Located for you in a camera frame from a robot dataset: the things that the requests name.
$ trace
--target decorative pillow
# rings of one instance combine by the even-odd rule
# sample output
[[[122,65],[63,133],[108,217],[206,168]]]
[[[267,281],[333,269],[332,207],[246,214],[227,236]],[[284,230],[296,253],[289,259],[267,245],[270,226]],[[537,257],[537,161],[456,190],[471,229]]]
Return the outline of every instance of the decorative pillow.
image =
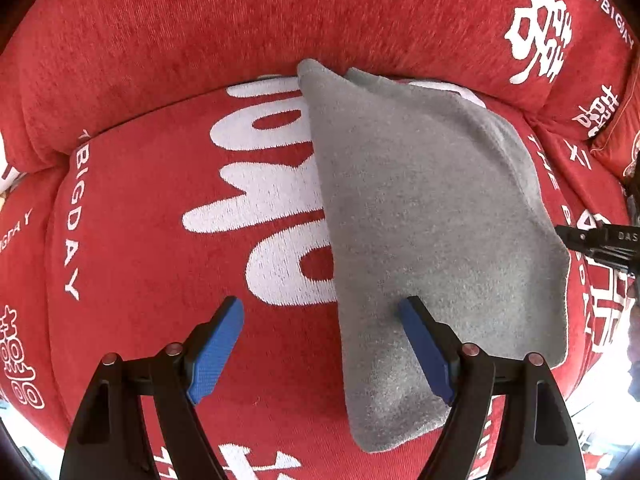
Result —
[[[0,388],[46,437],[64,446],[70,427],[53,375],[45,240],[66,170],[25,177],[0,214]]]
[[[639,49],[612,0],[571,3],[580,8],[572,15],[575,44],[538,114],[553,119],[567,139],[585,140],[614,117]]]
[[[591,155],[620,181],[629,182],[640,150],[640,56],[629,78],[625,99],[613,122],[594,141]]]

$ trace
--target red fabric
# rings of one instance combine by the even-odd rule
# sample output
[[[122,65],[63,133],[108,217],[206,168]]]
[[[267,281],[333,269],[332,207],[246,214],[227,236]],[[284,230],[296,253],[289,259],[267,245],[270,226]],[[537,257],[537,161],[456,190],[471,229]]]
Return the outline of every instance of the red fabric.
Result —
[[[628,33],[614,38],[616,17],[607,18],[598,4],[38,0],[0,57],[0,130],[10,162],[36,171],[86,136],[228,84],[293,74],[305,57],[338,72],[356,66],[438,78],[573,124],[576,107],[591,103],[601,84],[620,91],[631,56],[633,40]],[[511,83],[527,66],[524,82]],[[595,74],[588,85],[586,67]]]
[[[300,168],[312,155],[310,142],[268,147],[269,128],[301,126],[306,111],[302,102],[292,101],[299,95],[238,98],[225,90],[212,92],[129,121],[74,154],[50,224],[47,293],[55,377],[73,414],[105,352],[117,351],[125,359],[154,354],[183,339],[209,319],[224,296],[235,294],[245,305],[245,327],[218,386],[197,411],[213,449],[236,478],[252,478],[238,476],[243,463],[270,465],[279,451],[300,463],[278,470],[296,480],[359,478],[363,472],[387,478],[389,471],[394,478],[413,479],[439,432],[381,454],[363,453],[355,445],[344,406],[335,303],[319,303],[309,286],[293,296],[284,290],[271,300],[277,304],[267,304],[258,298],[259,284],[248,278],[252,263],[261,271],[296,272],[296,266],[286,265],[292,260],[312,281],[332,277],[328,246],[309,251],[293,237],[300,229],[321,236],[322,211],[278,214],[281,206],[265,188],[279,182],[278,171]],[[523,113],[482,99],[514,125],[532,153],[552,221],[564,223],[570,216],[575,223],[586,207],[575,194],[575,203],[566,199],[571,187],[551,169],[551,158]],[[271,102],[270,110],[261,106]],[[285,203],[312,191],[302,181],[276,188],[276,194],[290,196]],[[185,229],[186,212],[207,204],[220,207],[245,192],[247,203],[226,202],[214,232]],[[609,212],[618,206],[615,200],[602,206],[621,218],[618,211]],[[276,243],[261,251],[268,238]],[[570,352],[554,371],[565,395],[594,355],[586,317],[592,312],[590,286],[604,287],[604,276],[592,280],[590,272],[572,254]],[[592,321],[591,327],[600,342],[614,325]],[[494,400],[477,472],[493,454],[501,414],[502,402]],[[146,416],[159,468],[170,474],[157,421],[148,410]]]
[[[45,237],[66,171],[25,177],[0,215],[0,389],[54,442],[64,442],[69,418],[51,366],[45,279]]]
[[[625,190],[620,182],[601,163],[589,155],[588,143],[568,141],[559,132],[561,127],[551,121],[528,117],[527,122],[538,136],[553,166],[571,224],[591,229],[600,222],[628,225]],[[629,278],[590,258],[578,259],[584,266],[585,293],[590,302],[585,306],[584,332],[588,336],[584,358],[584,372],[591,368],[610,344],[622,311],[626,308]]]
[[[584,140],[603,131],[620,106],[638,44],[612,0],[572,5],[580,7],[572,15],[574,47],[540,115],[559,123],[567,139]]]
[[[609,127],[599,135],[591,147],[597,158],[611,173],[628,182],[636,170],[640,150],[640,56],[629,78],[625,100]]]
[[[605,455],[594,455],[591,453],[583,453],[582,459],[584,460],[584,468],[587,471],[597,471],[598,464],[600,463],[600,460],[602,460],[604,456]]]

